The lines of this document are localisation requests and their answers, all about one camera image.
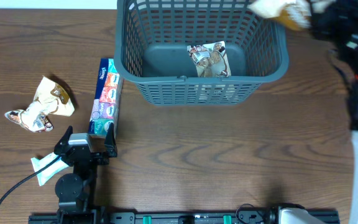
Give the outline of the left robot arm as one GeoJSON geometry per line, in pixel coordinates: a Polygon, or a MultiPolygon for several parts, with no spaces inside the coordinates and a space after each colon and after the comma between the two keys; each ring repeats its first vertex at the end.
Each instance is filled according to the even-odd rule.
{"type": "Polygon", "coordinates": [[[73,172],[57,180],[57,219],[59,223],[109,223],[106,209],[94,204],[98,167],[106,166],[117,156],[114,124],[110,124],[104,140],[103,152],[94,152],[88,133],[73,133],[69,126],[55,145],[54,153],[73,168],[73,172]]]}

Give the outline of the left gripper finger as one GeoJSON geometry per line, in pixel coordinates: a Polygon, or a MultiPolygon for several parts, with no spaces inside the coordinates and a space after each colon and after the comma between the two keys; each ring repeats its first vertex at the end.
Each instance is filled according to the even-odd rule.
{"type": "Polygon", "coordinates": [[[54,147],[54,153],[56,155],[62,155],[66,153],[68,147],[69,147],[69,139],[70,136],[73,134],[73,127],[69,126],[67,130],[65,131],[65,134],[61,137],[61,139],[57,142],[57,144],[54,147]]]}
{"type": "Polygon", "coordinates": [[[104,141],[104,146],[109,157],[117,157],[117,146],[114,132],[114,123],[110,123],[108,131],[106,133],[106,138],[104,141]]]}

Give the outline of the Kleenex tissue multipack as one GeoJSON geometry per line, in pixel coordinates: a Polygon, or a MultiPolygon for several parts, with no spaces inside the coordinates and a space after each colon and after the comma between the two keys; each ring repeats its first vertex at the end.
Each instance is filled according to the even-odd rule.
{"type": "Polygon", "coordinates": [[[105,138],[111,124],[114,125],[116,134],[123,82],[123,78],[116,69],[114,59],[102,58],[89,120],[88,133],[90,135],[105,138]]]}

